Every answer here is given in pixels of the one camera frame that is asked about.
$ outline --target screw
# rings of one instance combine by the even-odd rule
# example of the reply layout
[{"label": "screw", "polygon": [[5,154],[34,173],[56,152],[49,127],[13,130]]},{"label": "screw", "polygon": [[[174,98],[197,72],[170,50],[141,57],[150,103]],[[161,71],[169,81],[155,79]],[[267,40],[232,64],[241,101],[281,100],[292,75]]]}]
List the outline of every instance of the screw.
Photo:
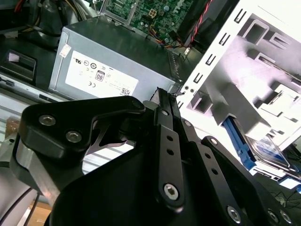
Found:
[{"label": "screw", "polygon": [[239,213],[232,206],[227,207],[227,212],[235,223],[239,224],[241,222]]},{"label": "screw", "polygon": [[164,114],[164,115],[169,115],[169,113],[165,110],[161,110],[161,112]]},{"label": "screw", "polygon": [[281,214],[281,216],[283,217],[283,219],[284,219],[287,223],[289,223],[289,224],[292,223],[292,220],[290,219],[290,217],[289,217],[285,212],[283,212],[283,211],[281,210],[281,211],[280,211],[280,214]]},{"label": "screw", "polygon": [[187,120],[185,120],[184,123],[186,124],[186,126],[191,127],[191,123],[188,122]]},{"label": "screw", "polygon": [[81,141],[81,134],[76,131],[69,131],[68,133],[66,133],[66,138],[72,143],[77,143]]},{"label": "screw", "polygon": [[164,192],[171,200],[177,200],[179,197],[178,190],[171,184],[164,185]]},{"label": "screw", "polygon": [[44,126],[53,126],[56,123],[56,120],[51,115],[42,115],[39,117],[39,122]]},{"label": "screw", "polygon": [[268,214],[276,223],[279,222],[278,217],[273,213],[273,211],[268,210]]},{"label": "screw", "polygon": [[210,138],[210,141],[211,141],[214,145],[217,145],[217,141],[214,140],[213,138]]}]

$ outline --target motherboard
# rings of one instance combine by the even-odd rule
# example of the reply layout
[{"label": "motherboard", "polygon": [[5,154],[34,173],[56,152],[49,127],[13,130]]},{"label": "motherboard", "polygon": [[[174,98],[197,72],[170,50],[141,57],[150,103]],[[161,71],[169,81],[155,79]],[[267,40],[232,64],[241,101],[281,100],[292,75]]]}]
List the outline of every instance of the motherboard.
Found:
[{"label": "motherboard", "polygon": [[150,27],[156,37],[165,43],[174,41],[173,34],[179,29],[193,0],[105,0],[107,11],[128,20],[129,25],[145,34]]},{"label": "motherboard", "polygon": [[166,43],[172,42],[193,0],[141,0],[138,2],[131,26],[144,33],[153,25],[156,35]]}]

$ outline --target hole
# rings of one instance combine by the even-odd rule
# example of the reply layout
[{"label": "hole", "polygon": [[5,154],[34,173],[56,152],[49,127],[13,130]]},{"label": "hole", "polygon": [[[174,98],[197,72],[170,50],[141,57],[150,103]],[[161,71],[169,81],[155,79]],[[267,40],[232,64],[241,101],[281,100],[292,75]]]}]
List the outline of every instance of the hole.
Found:
[{"label": "hole", "polygon": [[215,175],[218,174],[218,172],[217,172],[216,169],[214,169],[214,168],[212,168],[211,171],[212,171]]},{"label": "hole", "polygon": [[193,82],[198,84],[198,82],[201,80],[202,77],[203,77],[203,75],[199,76],[199,73],[198,73],[197,76],[195,77],[195,79],[193,80]]},{"label": "hole", "polygon": [[161,112],[164,114],[164,115],[169,115],[169,113],[165,110],[161,110]]},{"label": "hole", "polygon": [[171,136],[167,136],[167,139],[173,141],[174,139]]},{"label": "hole", "polygon": [[170,154],[170,155],[174,155],[174,152],[170,149],[167,150],[167,153]]},{"label": "hole", "polygon": [[95,141],[97,140],[99,134],[100,134],[100,129],[92,130],[91,145],[93,145],[95,143]]}]

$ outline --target slot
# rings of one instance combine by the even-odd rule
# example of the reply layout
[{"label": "slot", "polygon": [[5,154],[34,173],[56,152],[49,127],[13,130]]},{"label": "slot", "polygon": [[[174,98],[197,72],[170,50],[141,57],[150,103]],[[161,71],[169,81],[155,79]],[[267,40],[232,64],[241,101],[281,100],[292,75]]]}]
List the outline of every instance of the slot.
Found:
[{"label": "slot", "polygon": [[230,38],[231,35],[227,36],[227,33],[224,34],[224,36],[222,37],[222,39],[220,40],[219,44],[224,46],[226,44],[226,42],[228,41],[228,39]]},{"label": "slot", "polygon": [[181,101],[179,101],[178,103],[179,109],[183,106],[183,103]]},{"label": "slot", "polygon": [[196,84],[198,84],[198,82],[201,80],[201,78],[203,77],[203,75],[201,75],[199,77],[199,73],[197,74],[197,76],[195,77],[195,79],[193,80]]},{"label": "slot", "polygon": [[244,16],[246,15],[246,11],[243,13],[243,8],[240,10],[239,14],[236,16],[236,18],[234,19],[234,22],[239,24],[240,21],[244,18]]},{"label": "slot", "polygon": [[211,54],[208,60],[206,61],[206,65],[210,66],[215,58],[216,56],[213,57],[213,54]]},{"label": "slot", "polygon": [[0,68],[18,79],[35,84],[36,60],[29,56],[10,50],[5,60],[1,62]]}]

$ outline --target white sticker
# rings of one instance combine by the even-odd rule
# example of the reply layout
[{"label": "white sticker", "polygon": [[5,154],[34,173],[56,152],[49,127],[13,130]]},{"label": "white sticker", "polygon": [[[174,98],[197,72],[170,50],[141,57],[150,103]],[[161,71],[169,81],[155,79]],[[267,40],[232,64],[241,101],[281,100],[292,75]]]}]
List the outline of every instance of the white sticker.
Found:
[{"label": "white sticker", "polygon": [[65,44],[60,52],[60,55],[64,58],[66,58],[66,56],[68,55],[68,53],[70,52],[71,50],[71,46]]},{"label": "white sticker", "polygon": [[131,96],[138,80],[73,51],[65,83],[103,98]]}]

